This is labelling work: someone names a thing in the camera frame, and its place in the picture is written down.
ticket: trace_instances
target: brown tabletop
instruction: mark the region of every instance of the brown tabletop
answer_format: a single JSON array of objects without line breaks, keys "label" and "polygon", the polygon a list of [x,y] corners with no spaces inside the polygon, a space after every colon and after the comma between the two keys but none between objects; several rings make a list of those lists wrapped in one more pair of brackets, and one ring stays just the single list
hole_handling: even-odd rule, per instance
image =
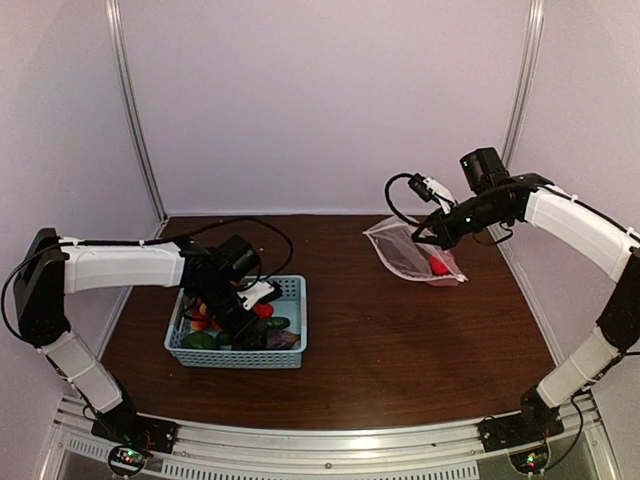
[{"label": "brown tabletop", "polygon": [[[104,356],[145,413],[259,428],[353,429],[479,417],[515,410],[553,368],[548,349],[496,247],[465,238],[454,249],[469,282],[435,288],[395,277],[362,231],[375,216],[263,217],[293,239],[284,273],[307,279],[309,345],[299,370],[182,367],[164,349],[177,289],[134,289]],[[164,235],[213,218],[172,218]],[[237,224],[263,249],[265,271],[286,246]]]}]

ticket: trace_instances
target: dark wood surface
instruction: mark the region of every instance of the dark wood surface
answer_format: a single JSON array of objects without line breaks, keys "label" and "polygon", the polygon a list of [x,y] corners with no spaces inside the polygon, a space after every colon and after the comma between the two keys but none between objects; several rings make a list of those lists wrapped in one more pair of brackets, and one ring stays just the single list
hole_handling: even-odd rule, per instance
[{"label": "dark wood surface", "polygon": [[[514,410],[553,363],[496,247],[465,238],[454,253],[469,282],[435,288],[388,272],[362,231],[373,216],[265,217],[296,246],[284,273],[308,282],[309,346],[300,370],[182,367],[163,341],[177,289],[136,288],[104,364],[140,411],[200,422],[352,429],[419,425]],[[165,236],[211,218],[174,218]],[[252,224],[239,233],[262,249],[265,271],[284,243]]]}]

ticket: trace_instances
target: robotic arm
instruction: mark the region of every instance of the robotic arm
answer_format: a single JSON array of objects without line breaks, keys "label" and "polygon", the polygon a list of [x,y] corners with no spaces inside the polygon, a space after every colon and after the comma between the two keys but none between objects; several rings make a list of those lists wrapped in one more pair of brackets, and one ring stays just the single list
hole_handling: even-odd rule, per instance
[{"label": "robotic arm", "polygon": [[[481,437],[485,449],[491,451],[522,444],[522,440],[537,441],[547,429],[561,433],[558,407],[597,381],[638,341],[640,238],[633,229],[623,228],[537,174],[510,176],[493,148],[476,150],[460,163],[476,196],[450,208],[442,205],[440,185],[433,179],[409,175],[409,187],[420,198],[441,205],[417,225],[415,242],[446,250],[464,235],[479,233],[489,225],[525,222],[575,248],[617,284],[587,340],[522,396],[520,414],[500,418],[513,435],[505,435],[505,429],[501,432],[495,422],[483,422]],[[427,230],[432,234],[425,235]]]},{"label": "robotic arm", "polygon": [[169,453],[176,425],[136,413],[122,385],[72,330],[64,295],[114,286],[180,286],[185,296],[205,303],[234,348],[261,349],[266,326],[252,308],[278,298],[280,286],[267,281],[238,286],[259,263],[258,253],[237,235],[206,249],[188,237],[174,242],[82,241],[42,229],[14,283],[20,337],[79,391],[96,417],[95,435],[134,449],[134,457],[149,450]]}]

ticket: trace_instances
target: white backdrop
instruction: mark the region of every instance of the white backdrop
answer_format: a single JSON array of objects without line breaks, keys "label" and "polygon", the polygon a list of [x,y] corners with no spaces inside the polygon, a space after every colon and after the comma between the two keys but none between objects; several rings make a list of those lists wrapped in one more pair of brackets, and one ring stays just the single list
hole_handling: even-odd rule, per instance
[{"label": "white backdrop", "polygon": [[[84,238],[151,235],[156,222],[127,129],[103,3],[0,2],[0,38],[0,278],[42,227]],[[66,302],[94,351],[119,294],[96,290]],[[13,304],[12,295],[7,300]],[[0,477],[34,478],[64,382],[4,326],[0,377]]]},{"label": "white backdrop", "polygon": [[502,146],[528,8],[526,0],[123,2],[167,210],[385,212],[384,183],[405,170],[468,196],[458,160]]},{"label": "white backdrop", "polygon": [[[640,3],[546,2],[532,97],[512,173],[536,171],[640,230]],[[568,355],[593,328],[613,284],[551,236],[521,226],[511,240]],[[640,360],[595,388],[625,480],[640,472]]]}]

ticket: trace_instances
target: blue plastic basket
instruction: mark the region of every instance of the blue plastic basket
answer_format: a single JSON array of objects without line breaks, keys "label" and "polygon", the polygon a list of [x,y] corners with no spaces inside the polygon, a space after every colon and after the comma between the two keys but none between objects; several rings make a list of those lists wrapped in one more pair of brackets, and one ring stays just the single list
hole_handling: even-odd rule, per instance
[{"label": "blue plastic basket", "polygon": [[195,350],[182,348],[184,337],[191,333],[190,322],[181,317],[182,291],[173,309],[164,346],[185,367],[203,368],[300,368],[302,352],[307,348],[307,283],[300,275],[271,277],[282,287],[282,297],[271,303],[274,316],[291,321],[287,330],[300,334],[300,341],[291,350]]}]

